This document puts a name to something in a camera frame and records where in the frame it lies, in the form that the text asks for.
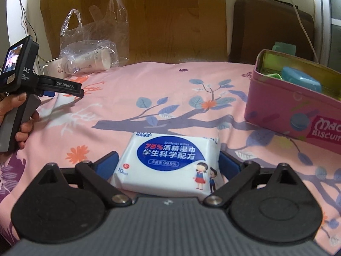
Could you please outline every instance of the blue label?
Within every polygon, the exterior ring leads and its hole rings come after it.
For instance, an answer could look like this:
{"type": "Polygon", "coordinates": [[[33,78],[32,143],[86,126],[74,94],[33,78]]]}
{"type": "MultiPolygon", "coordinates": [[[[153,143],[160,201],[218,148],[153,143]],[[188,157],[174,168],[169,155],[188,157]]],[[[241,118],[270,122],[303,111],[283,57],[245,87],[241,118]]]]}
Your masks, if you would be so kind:
{"type": "Polygon", "coordinates": [[[146,141],[137,149],[139,160],[159,171],[171,171],[205,158],[192,142],[180,137],[164,136],[146,141]]]}

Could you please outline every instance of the paper cup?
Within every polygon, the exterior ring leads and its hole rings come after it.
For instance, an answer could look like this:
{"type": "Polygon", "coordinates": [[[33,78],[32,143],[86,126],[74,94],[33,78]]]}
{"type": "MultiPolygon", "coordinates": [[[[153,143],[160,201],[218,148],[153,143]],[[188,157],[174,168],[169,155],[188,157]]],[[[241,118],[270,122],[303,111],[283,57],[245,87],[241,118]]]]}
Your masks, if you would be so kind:
{"type": "Polygon", "coordinates": [[[68,76],[63,68],[63,59],[54,59],[48,61],[46,65],[42,67],[43,75],[64,79],[68,76]]]}
{"type": "Polygon", "coordinates": [[[107,71],[111,66],[110,49],[100,48],[83,54],[71,62],[74,71],[91,73],[96,71],[107,71]]]}

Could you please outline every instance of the metal pivot screw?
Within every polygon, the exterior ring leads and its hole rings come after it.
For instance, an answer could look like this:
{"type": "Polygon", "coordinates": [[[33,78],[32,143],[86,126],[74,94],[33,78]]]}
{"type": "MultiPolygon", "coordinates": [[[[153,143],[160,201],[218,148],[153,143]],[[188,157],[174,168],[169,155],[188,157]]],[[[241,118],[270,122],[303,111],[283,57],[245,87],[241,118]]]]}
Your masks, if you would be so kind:
{"type": "Polygon", "coordinates": [[[124,204],[129,201],[129,197],[126,195],[114,195],[111,200],[118,204],[124,204]]]}
{"type": "Polygon", "coordinates": [[[206,198],[206,203],[209,205],[219,205],[221,202],[223,202],[223,199],[216,195],[212,195],[206,198]]]}

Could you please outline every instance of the pink bedsheet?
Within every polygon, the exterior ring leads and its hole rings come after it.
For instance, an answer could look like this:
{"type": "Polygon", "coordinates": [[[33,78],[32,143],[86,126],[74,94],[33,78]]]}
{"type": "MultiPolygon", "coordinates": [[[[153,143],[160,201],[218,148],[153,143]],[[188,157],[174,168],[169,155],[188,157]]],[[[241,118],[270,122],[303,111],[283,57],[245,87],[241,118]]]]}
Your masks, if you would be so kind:
{"type": "Polygon", "coordinates": [[[59,94],[39,108],[26,147],[1,157],[0,225],[17,240],[11,209],[47,162],[72,167],[115,150],[122,155],[132,133],[220,137],[222,149],[263,167],[289,163],[324,212],[317,243],[329,253],[341,246],[341,155],[287,138],[245,121],[253,66],[233,63],[139,63],[76,78],[85,97],[59,94]]]}

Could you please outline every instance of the wet wipes package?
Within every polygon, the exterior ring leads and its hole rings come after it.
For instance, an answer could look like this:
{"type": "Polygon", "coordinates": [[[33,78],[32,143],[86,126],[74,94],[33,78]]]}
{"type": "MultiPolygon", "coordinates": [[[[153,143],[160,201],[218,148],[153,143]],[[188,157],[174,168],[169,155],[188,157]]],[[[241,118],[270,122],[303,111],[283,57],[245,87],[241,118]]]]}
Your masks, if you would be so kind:
{"type": "Polygon", "coordinates": [[[219,139],[135,132],[111,184],[148,195],[202,200],[224,184],[219,151],[219,139]]]}

